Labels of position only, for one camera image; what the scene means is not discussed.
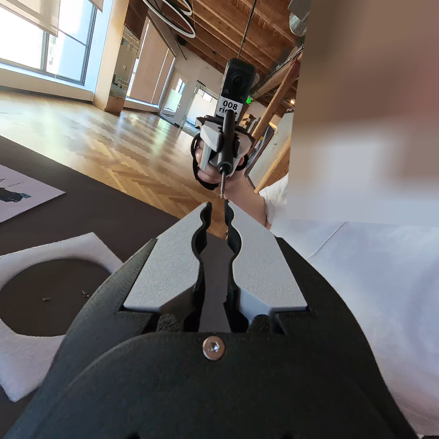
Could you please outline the pale roller blind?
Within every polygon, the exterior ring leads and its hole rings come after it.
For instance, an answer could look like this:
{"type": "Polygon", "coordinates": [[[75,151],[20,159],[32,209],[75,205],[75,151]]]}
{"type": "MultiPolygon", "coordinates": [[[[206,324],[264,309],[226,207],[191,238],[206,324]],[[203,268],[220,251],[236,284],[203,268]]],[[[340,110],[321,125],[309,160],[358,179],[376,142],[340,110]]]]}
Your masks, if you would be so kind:
{"type": "Polygon", "coordinates": [[[0,6],[58,37],[60,0],[1,0],[0,6]]]}

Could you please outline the tall window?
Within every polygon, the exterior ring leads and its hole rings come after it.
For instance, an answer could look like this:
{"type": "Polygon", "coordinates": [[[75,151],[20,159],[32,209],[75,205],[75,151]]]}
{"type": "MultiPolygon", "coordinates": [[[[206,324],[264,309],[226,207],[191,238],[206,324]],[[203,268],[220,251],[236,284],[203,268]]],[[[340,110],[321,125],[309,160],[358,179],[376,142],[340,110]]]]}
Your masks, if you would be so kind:
{"type": "Polygon", "coordinates": [[[96,13],[90,1],[60,1],[58,36],[54,36],[1,8],[1,63],[83,85],[96,13]]]}

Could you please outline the wooden support post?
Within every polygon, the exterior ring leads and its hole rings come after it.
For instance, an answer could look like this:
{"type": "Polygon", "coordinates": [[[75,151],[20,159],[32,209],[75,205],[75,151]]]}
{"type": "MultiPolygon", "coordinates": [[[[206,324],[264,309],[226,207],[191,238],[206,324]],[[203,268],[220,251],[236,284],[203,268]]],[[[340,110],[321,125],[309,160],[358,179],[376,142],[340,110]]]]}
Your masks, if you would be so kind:
{"type": "Polygon", "coordinates": [[[258,122],[257,126],[252,132],[252,136],[256,140],[258,140],[261,137],[261,135],[265,132],[265,129],[268,127],[272,117],[275,115],[277,108],[284,100],[288,91],[292,88],[292,85],[295,82],[295,80],[298,79],[302,57],[303,57],[303,52],[301,52],[298,55],[298,57],[293,62],[290,63],[291,65],[288,68],[288,71],[286,72],[285,76],[283,77],[282,82],[277,88],[272,100],[268,104],[266,111],[261,116],[261,119],[258,122]]]}

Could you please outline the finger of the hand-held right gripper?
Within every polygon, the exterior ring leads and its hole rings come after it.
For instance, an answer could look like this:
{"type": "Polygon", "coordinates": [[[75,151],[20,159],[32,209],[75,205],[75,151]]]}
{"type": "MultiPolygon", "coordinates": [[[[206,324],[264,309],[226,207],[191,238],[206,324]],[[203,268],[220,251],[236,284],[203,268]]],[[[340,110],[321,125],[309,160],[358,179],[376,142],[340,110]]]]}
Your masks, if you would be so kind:
{"type": "Polygon", "coordinates": [[[230,174],[232,176],[235,171],[246,169],[249,161],[249,151],[253,147],[253,137],[249,133],[235,133],[233,141],[233,170],[230,174]]]}
{"type": "Polygon", "coordinates": [[[205,171],[209,163],[215,163],[218,154],[218,145],[221,135],[221,126],[217,123],[205,123],[201,126],[200,137],[204,142],[200,169],[205,171]]]}

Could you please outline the white foam frame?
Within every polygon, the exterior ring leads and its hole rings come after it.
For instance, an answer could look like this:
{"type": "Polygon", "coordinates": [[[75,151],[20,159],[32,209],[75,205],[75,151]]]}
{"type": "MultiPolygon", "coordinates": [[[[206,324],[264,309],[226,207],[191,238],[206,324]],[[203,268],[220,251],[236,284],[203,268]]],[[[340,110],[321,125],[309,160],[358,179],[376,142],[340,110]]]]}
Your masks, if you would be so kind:
{"type": "MultiPolygon", "coordinates": [[[[78,259],[94,262],[115,273],[122,261],[95,233],[24,249],[0,258],[0,285],[36,264],[78,259]]],[[[64,335],[44,337],[23,335],[0,321],[0,381],[12,402],[17,402],[41,385],[64,339],[64,335]]]]}

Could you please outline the metal air duct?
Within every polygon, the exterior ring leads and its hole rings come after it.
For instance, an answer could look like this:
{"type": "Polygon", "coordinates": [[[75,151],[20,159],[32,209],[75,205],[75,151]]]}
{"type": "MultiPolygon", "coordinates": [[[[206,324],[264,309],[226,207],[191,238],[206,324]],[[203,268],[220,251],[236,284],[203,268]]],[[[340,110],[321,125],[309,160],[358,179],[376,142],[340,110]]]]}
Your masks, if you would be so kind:
{"type": "Polygon", "coordinates": [[[291,32],[295,36],[302,37],[302,36],[304,36],[306,34],[307,20],[308,20],[309,13],[310,12],[308,11],[302,18],[300,18],[294,12],[290,13],[290,16],[289,16],[289,27],[290,27],[291,32]]]}

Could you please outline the person's right forearm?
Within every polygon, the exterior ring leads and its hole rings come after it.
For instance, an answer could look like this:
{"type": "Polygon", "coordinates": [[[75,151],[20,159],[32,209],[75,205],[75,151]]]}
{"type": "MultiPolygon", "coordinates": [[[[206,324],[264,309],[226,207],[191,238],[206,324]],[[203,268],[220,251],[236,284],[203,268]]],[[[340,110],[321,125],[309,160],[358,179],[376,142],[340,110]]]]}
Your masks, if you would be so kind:
{"type": "Polygon", "coordinates": [[[266,229],[271,229],[266,213],[265,199],[260,194],[255,193],[245,177],[241,179],[240,188],[234,203],[266,229]]]}

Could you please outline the person's white shirt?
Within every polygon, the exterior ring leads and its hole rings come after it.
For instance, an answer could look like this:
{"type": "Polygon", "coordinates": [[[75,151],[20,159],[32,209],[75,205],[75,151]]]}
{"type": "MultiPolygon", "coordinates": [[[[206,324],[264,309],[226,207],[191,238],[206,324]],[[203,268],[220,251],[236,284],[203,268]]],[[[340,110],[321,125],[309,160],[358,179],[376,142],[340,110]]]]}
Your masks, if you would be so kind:
{"type": "Polygon", "coordinates": [[[261,190],[271,232],[348,305],[416,433],[439,428],[438,228],[287,217],[288,175],[261,190]]]}

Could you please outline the glass door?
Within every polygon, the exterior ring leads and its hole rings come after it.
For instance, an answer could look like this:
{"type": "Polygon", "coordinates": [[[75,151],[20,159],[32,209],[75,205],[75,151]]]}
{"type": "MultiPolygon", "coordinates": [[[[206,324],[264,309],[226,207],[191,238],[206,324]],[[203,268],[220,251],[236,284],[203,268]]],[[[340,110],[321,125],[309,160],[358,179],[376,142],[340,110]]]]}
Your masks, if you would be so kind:
{"type": "Polygon", "coordinates": [[[199,90],[204,90],[205,87],[204,83],[197,81],[193,87],[191,84],[185,85],[181,93],[171,89],[159,115],[172,125],[182,129],[196,94],[199,90]]]}

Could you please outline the printed instruction manual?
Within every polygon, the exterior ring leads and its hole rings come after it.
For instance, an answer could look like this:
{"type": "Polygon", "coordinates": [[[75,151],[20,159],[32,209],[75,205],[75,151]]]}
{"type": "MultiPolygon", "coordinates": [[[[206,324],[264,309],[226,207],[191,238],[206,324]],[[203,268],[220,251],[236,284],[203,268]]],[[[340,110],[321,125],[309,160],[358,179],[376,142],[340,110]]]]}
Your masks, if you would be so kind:
{"type": "Polygon", "coordinates": [[[0,166],[0,222],[63,194],[62,190],[0,166]]]}

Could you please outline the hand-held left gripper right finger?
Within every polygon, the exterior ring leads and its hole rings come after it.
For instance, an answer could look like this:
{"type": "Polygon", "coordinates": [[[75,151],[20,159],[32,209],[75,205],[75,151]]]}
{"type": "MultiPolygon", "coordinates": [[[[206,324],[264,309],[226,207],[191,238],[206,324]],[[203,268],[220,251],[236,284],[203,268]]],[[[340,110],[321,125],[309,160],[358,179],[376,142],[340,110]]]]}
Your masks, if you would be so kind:
{"type": "Polygon", "coordinates": [[[276,237],[231,201],[225,202],[225,220],[233,251],[224,303],[229,326],[249,326],[258,315],[306,310],[276,237]]]}

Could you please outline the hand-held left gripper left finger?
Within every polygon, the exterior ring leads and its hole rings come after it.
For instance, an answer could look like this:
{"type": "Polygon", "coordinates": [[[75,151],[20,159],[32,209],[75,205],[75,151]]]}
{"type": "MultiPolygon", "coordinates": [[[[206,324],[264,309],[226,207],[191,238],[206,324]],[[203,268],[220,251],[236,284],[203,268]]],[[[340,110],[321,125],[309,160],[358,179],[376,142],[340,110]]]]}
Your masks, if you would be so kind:
{"type": "Polygon", "coordinates": [[[161,233],[123,307],[158,315],[172,314],[180,326],[204,302],[201,252],[207,246],[211,202],[202,203],[161,233]]]}

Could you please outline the person's right hand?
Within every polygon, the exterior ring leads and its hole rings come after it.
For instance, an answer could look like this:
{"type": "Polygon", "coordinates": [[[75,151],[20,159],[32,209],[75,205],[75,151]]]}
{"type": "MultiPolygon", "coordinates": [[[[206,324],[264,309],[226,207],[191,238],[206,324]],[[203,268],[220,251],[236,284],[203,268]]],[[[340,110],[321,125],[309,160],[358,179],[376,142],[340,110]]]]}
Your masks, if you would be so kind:
{"type": "MultiPolygon", "coordinates": [[[[221,184],[221,175],[211,164],[207,164],[206,170],[198,168],[198,177],[205,183],[221,184]]],[[[231,200],[235,195],[244,195],[253,192],[254,189],[244,175],[244,170],[235,170],[230,177],[226,178],[224,198],[231,200]]]]}

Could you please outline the black screwdriver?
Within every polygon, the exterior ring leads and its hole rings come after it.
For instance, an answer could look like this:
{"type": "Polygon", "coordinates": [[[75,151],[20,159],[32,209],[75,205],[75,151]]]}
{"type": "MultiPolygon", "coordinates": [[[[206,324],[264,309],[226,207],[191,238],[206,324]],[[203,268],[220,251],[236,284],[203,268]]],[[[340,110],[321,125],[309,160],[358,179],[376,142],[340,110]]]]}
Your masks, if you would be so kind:
{"type": "Polygon", "coordinates": [[[235,138],[235,113],[231,109],[227,110],[225,113],[220,140],[221,145],[218,149],[217,154],[217,171],[221,176],[220,198],[224,198],[226,178],[234,170],[234,161],[237,156],[237,143],[235,138]]]}

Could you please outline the dark brown desk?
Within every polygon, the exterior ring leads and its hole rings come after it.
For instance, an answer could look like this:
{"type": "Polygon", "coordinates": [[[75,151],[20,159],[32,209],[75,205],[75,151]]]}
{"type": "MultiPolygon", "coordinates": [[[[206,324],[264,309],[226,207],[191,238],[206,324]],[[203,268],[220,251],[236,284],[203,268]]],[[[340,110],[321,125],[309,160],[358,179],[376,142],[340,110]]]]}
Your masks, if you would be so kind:
{"type": "Polygon", "coordinates": [[[1,225],[1,254],[93,232],[123,261],[90,299],[83,269],[56,293],[49,329],[67,341],[33,399],[4,438],[236,438],[221,413],[220,379],[207,374],[207,333],[154,332],[158,316],[123,309],[151,252],[177,220],[34,151],[1,138],[1,164],[65,194],[1,225]]]}

